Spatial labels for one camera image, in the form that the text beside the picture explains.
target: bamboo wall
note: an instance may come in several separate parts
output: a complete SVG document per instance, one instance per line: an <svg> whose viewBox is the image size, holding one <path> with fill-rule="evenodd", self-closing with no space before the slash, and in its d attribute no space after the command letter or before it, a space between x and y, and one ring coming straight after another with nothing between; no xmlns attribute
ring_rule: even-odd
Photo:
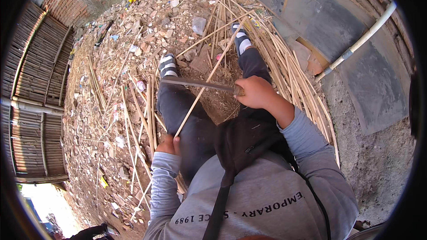
<svg viewBox="0 0 427 240"><path fill-rule="evenodd" d="M35 4L29 3L8 53L2 98L40 108L61 109L66 87L63 77L66 76L72 46L73 36L68 28L49 14L46 15ZM11 94L17 72L16 89ZM67 171L60 144L62 117L44 113L43 110L34 111L3 104L1 107L3 131L5 137L8 137L5 140L6 152L17 181L42 183L66 179Z"/></svg>

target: machete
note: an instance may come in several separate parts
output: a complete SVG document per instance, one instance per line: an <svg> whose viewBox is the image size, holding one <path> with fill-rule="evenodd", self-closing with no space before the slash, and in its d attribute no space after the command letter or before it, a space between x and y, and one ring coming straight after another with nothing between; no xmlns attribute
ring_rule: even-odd
<svg viewBox="0 0 427 240"><path fill-rule="evenodd" d="M167 76L163 77L161 82L162 83L181 84L184 86L196 86L196 87L212 88L215 90L227 91L227 92L230 92L230 93L238 95L238 96L244 96L245 95L245 91L243 90L243 88L241 86L238 86L238 85L234 85L234 87L222 86L222 85L216 84L216 83L207 83L207 82L199 81L199 80L190 80L190 79L186 79L186 78L175 77L172 75L167 75Z"/></svg>

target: right hand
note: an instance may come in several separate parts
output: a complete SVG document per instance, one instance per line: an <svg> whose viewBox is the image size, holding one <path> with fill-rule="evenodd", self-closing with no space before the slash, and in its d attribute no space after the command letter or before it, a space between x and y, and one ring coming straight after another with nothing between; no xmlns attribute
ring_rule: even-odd
<svg viewBox="0 0 427 240"><path fill-rule="evenodd" d="M268 110L279 96L269 82L255 75L246 79L237 79L235 83L245 90L245 95L234 97L243 105L253 109Z"/></svg>

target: gray long-sleeve shirt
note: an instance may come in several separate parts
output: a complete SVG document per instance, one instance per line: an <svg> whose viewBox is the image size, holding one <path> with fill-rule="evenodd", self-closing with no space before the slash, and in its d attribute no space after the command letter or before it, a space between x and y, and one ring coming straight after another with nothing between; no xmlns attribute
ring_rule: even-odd
<svg viewBox="0 0 427 240"><path fill-rule="evenodd" d="M329 145L300 109L280 132L299 170L329 217L332 239L344 239L358 215L357 201ZM181 158L154 154L151 221L144 239L201 239L214 208L224 169L211 157L194 176L180 203L174 177ZM267 235L275 239L327 239L323 214L305 181L282 157L267 152L242 170L231 186L219 239Z"/></svg>

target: white pvc pipe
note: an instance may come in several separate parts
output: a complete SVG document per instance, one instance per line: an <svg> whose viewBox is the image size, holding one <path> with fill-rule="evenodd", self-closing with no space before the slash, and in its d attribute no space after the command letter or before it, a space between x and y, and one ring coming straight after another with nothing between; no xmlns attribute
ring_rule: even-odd
<svg viewBox="0 0 427 240"><path fill-rule="evenodd" d="M377 20L377 22L352 46L350 46L334 63L329 65L321 74L319 74L314 81L319 82L325 75L335 69L341 62L348 59L361 45L363 45L371 36L373 36L378 29L390 18L394 10L396 9L396 3L391 2L386 11L382 14L382 16Z"/></svg>

